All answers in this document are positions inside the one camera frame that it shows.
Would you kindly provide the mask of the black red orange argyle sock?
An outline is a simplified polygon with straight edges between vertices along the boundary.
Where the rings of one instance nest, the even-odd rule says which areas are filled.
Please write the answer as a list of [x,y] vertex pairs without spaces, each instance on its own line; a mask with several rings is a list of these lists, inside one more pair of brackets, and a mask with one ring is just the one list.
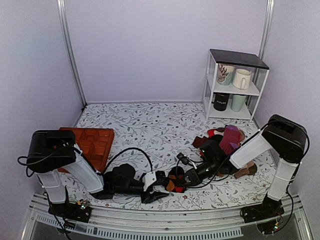
[[173,167],[167,175],[165,190],[173,193],[184,193],[186,190],[186,187],[180,186],[178,183],[178,180],[180,180],[184,174],[185,174],[185,171],[182,167],[180,166]]

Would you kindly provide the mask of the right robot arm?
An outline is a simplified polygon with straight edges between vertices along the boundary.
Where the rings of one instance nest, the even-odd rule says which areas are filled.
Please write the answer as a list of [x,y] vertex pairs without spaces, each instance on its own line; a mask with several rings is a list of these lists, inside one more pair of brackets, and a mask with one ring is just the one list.
[[201,148],[203,163],[186,171],[183,177],[178,179],[178,184],[186,188],[195,188],[204,179],[215,176],[223,168],[228,174],[232,174],[261,154],[273,150],[277,152],[279,162],[265,196],[267,200],[258,208],[262,218],[269,218],[278,210],[277,202],[294,180],[309,146],[310,139],[302,125],[274,114],[261,129],[230,154],[223,153],[215,140],[206,141]]

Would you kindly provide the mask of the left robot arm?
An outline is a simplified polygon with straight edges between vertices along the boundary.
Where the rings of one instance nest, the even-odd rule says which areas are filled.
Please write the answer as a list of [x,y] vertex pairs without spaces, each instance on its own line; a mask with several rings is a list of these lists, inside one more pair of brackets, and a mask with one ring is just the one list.
[[136,171],[128,163],[107,171],[114,136],[110,128],[60,128],[33,133],[25,165],[37,174],[63,217],[70,217],[75,210],[67,200],[68,192],[59,177],[59,169],[73,175],[98,200],[129,194],[138,195],[143,204],[149,204],[168,196],[153,189],[155,185],[167,184],[163,171],[150,170],[140,179],[135,179]]

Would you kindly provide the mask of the magenta striped sock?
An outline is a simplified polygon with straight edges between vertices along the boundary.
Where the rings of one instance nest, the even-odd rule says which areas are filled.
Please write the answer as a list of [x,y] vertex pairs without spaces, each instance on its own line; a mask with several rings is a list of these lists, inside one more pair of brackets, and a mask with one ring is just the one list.
[[234,125],[227,125],[224,128],[223,137],[219,143],[219,147],[226,155],[229,155],[240,146],[240,143],[244,139],[245,134],[242,130]]

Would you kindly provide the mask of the dark red sock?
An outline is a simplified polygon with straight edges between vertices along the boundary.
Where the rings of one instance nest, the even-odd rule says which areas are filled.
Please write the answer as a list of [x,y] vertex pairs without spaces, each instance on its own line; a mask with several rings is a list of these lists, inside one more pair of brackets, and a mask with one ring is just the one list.
[[203,137],[196,136],[195,139],[193,140],[192,146],[194,148],[198,149],[207,140],[208,140],[208,138],[206,136],[203,136]]

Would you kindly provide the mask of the beige brown sock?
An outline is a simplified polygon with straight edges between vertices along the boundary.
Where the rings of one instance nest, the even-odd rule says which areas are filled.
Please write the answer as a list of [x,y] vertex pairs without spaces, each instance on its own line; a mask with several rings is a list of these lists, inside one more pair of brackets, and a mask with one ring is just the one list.
[[257,165],[256,163],[252,160],[248,162],[243,168],[238,170],[233,176],[236,179],[239,179],[240,177],[243,176],[252,176],[257,172]]

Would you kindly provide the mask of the floral table mat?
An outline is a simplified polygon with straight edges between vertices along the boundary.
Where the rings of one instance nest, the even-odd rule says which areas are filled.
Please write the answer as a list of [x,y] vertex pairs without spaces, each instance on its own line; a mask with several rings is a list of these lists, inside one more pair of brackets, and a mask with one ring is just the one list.
[[[113,129],[109,160],[112,167],[130,164],[136,178],[150,169],[169,172],[177,166],[177,154],[194,161],[200,152],[192,143],[208,130],[234,125],[252,136],[257,127],[241,119],[208,118],[200,103],[110,103],[88,105],[76,123],[78,128]],[[238,179],[229,176],[206,179],[203,188],[172,192],[153,203],[143,204],[139,196],[116,194],[109,200],[93,198],[71,174],[60,178],[72,202],[88,200],[94,206],[145,211],[197,211],[260,203],[271,185],[276,166],[268,152],[254,160],[257,172]]]

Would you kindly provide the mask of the black mug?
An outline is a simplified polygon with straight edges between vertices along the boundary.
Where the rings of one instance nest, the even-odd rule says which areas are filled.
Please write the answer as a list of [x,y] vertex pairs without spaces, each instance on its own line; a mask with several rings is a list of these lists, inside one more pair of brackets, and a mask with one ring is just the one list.
[[229,93],[217,92],[213,101],[213,108],[220,112],[225,111],[228,105],[229,97]]

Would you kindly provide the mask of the pale green mug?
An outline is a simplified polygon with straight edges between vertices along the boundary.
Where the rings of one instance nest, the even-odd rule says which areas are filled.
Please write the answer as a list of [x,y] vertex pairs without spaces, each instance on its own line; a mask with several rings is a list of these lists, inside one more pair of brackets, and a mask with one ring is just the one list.
[[242,106],[245,103],[246,99],[247,95],[234,94],[231,101],[231,110],[233,112],[239,112],[242,109]]

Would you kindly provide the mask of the brown wooden compartment tray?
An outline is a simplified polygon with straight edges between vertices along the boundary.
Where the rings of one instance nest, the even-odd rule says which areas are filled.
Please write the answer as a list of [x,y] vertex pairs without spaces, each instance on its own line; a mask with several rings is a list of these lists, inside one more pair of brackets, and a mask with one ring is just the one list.
[[75,134],[75,141],[93,167],[102,172],[106,165],[115,137],[111,128],[61,127]]

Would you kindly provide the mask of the white metal shelf rack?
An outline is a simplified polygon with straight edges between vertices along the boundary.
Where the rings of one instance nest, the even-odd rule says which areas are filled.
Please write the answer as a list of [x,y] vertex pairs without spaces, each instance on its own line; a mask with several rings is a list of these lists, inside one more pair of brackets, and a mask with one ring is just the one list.
[[210,49],[202,97],[205,118],[251,122],[269,71],[255,54]]

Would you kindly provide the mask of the cream white mug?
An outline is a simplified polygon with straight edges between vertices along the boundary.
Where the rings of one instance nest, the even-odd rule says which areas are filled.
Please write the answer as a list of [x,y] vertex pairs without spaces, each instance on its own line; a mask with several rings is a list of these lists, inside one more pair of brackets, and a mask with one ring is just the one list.
[[252,73],[246,69],[238,68],[235,71],[232,85],[240,90],[246,90],[250,87]]

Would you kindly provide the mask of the floral patterned mug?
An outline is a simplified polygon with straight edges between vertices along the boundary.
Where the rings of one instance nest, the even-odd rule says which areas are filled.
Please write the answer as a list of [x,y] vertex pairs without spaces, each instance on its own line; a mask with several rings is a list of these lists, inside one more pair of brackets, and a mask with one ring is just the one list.
[[233,79],[234,70],[235,70],[234,65],[226,65],[226,64],[219,63],[217,82],[223,86],[230,85]]

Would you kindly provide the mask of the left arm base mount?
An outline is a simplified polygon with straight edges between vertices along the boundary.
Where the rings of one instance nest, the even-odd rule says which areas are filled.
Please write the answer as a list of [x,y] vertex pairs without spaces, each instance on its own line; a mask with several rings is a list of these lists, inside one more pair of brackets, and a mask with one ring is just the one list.
[[50,196],[48,196],[48,212],[52,215],[62,217],[64,220],[88,223],[92,213],[92,208],[89,206],[90,202],[84,199],[80,199],[77,202],[70,202],[66,187],[63,193],[65,195],[65,201],[63,203],[53,203]]

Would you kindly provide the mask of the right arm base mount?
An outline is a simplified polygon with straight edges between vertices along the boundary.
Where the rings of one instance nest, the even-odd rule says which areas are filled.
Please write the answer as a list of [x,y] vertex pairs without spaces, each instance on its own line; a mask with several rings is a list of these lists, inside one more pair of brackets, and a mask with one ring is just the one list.
[[277,233],[284,223],[283,214],[285,213],[281,200],[273,200],[265,196],[262,203],[241,208],[240,216],[245,223],[258,222],[273,218],[271,221],[258,223],[258,231],[263,235]]

